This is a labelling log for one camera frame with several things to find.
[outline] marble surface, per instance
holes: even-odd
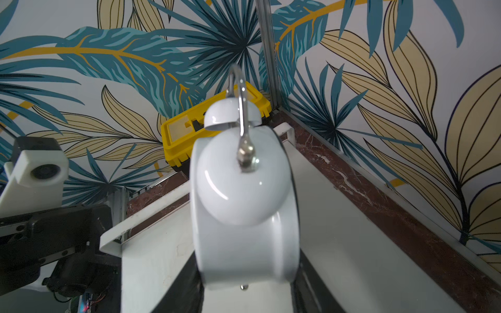
[[[166,180],[162,181],[158,185],[148,189],[146,192],[138,195],[137,197],[133,198],[132,200],[129,201],[127,205],[127,216],[131,216],[132,214],[136,213],[137,211],[141,210],[148,204],[152,203],[155,200],[158,200],[160,197],[163,195],[167,194],[168,192],[174,190],[175,188],[179,187],[183,183],[187,182],[188,178],[182,173],[176,173],[172,175],[171,177],[167,178]],[[137,225],[136,227],[131,229],[131,236],[134,236],[138,232],[142,231],[146,227],[150,226],[154,222],[158,221],[161,217],[169,214],[172,212],[175,208],[179,207],[186,201],[188,201],[189,195],[185,195],[181,199],[175,201],[165,209],[161,210],[160,212],[156,213],[155,215],[151,216],[141,224]]]
[[[275,114],[269,124],[274,127],[282,122],[294,127],[297,150],[465,311],[501,311],[501,286],[471,265],[287,114]],[[171,176],[132,199],[127,215],[134,214],[185,181],[187,177],[183,173]],[[132,234],[154,223],[186,200],[180,199],[152,216],[133,229]]]

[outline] beige leaf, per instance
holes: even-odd
[[[119,141],[120,137],[95,137],[82,140],[69,147],[64,151],[68,159],[78,158],[83,155],[87,155],[87,149],[90,153],[98,152],[103,149],[108,148],[115,142]]]
[[[501,254],[481,254],[479,256],[482,260],[487,262],[487,264],[494,267],[498,272],[501,272]]]
[[[82,135],[76,132],[71,132],[71,131],[66,131],[62,130],[62,134],[57,133],[53,130],[45,130],[41,132],[34,132],[29,134],[29,137],[44,137],[44,138],[54,138],[58,141],[58,144],[64,145],[65,143],[70,143],[70,142],[75,142],[75,141],[81,141],[84,139],[88,139],[89,136]]]
[[[444,184],[452,193],[455,193],[455,188],[445,171],[438,164],[433,155],[428,151],[428,149],[417,139],[414,135],[408,132],[406,129],[400,127],[399,125],[377,115],[373,112],[365,109],[362,106],[358,106],[363,117],[372,128],[372,130],[379,136],[393,138],[396,140],[412,142],[423,146],[422,149],[411,147],[408,145],[403,145],[400,143],[391,142],[388,140],[383,140],[383,142],[390,147],[391,150],[398,153],[401,157],[411,162],[412,164],[419,166],[421,169],[425,170],[428,174],[438,179],[442,184]]]
[[[445,136],[445,151],[461,184],[500,164],[501,66],[462,95]]]
[[[397,161],[382,153],[366,141],[372,153],[384,164],[400,175],[408,184],[414,187],[431,206],[437,210],[456,229],[461,229],[461,219],[455,205],[450,198],[426,176],[422,175],[410,166]]]
[[[147,32],[164,28],[160,12],[148,0],[133,0],[139,20]]]
[[[95,133],[117,135],[117,136],[120,136],[123,138],[130,138],[131,137],[129,134],[119,132],[119,131],[113,129],[110,125],[106,124],[105,122],[98,120],[97,118],[92,117],[92,116],[61,112],[63,114],[63,116],[65,117],[65,119],[68,121],[67,123],[65,123],[62,120],[55,117],[54,115],[50,114],[49,112],[47,112],[47,111],[45,111],[37,106],[33,106],[33,109],[38,114],[45,117],[46,119],[48,119],[54,123],[57,123],[59,125],[69,127],[69,128],[78,129],[78,130],[85,130],[85,131],[95,132]]]
[[[123,128],[139,138],[158,141],[146,119],[118,102],[106,86],[101,99],[108,114]]]
[[[158,143],[128,143],[121,145],[100,157],[97,157],[96,160],[121,161],[127,155],[127,153],[129,153],[134,144],[136,144],[136,147],[134,148],[134,150],[132,150],[127,159],[135,158],[152,149],[162,147],[162,144]]]
[[[160,134],[160,136],[162,136],[162,124],[165,123],[166,121],[167,121],[167,119],[163,115],[161,115],[160,113],[158,113],[158,117],[157,117],[157,131]]]
[[[142,31],[141,21],[139,20],[139,16],[137,15],[136,8],[132,8],[132,14],[130,15],[129,22],[127,23],[127,27],[135,28],[138,31]]]
[[[174,11],[174,0],[162,0],[162,1],[166,8],[168,8],[171,11]]]
[[[343,32],[341,39],[338,39],[339,30],[327,31],[320,43],[341,58],[350,61],[369,73],[378,82],[390,87],[388,73],[377,52],[374,52],[372,57],[369,58],[370,49],[368,43],[347,30]]]
[[[337,73],[338,69],[329,64]],[[343,71],[343,82],[354,92],[361,94],[368,90],[364,99],[391,114],[419,124],[417,116],[405,102],[386,85],[364,75]]]
[[[145,166],[147,164],[151,164],[153,162],[156,162],[158,160],[165,159],[165,154],[163,152],[163,149],[160,150],[155,150],[147,155],[145,155],[141,160],[138,162],[132,164],[131,166],[126,167],[126,169],[133,169],[133,168],[140,168],[142,166]]]
[[[397,23],[397,3],[397,1],[393,1],[388,5],[384,19],[386,55],[395,74],[419,110],[426,129],[436,140],[437,128],[432,115],[437,91],[435,67],[426,51],[410,31],[397,50],[393,52]]]
[[[121,28],[124,22],[124,0],[98,0],[97,25],[102,30]]]
[[[471,201],[469,211],[471,235],[501,241],[501,183],[482,189]]]

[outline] camera lens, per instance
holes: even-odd
[[[32,175],[37,179],[49,179],[56,176],[60,170],[55,164],[44,164],[34,169]]]

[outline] yellow toolbox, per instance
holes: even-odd
[[[269,117],[272,106],[268,99],[248,82],[245,84],[247,86],[247,99],[258,107],[261,118]],[[181,170],[181,166],[189,166],[187,161],[191,157],[195,140],[213,137],[220,133],[204,129],[203,117],[214,102],[225,97],[226,90],[162,124],[161,132],[165,160],[176,172]]]

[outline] wallpaper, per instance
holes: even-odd
[[[488,0],[272,6],[284,106],[498,271],[500,13]]]
[[[70,159],[64,204],[140,189],[172,171],[160,125],[232,63],[259,88],[261,50],[254,0],[3,1],[0,164],[13,136],[50,137]]]

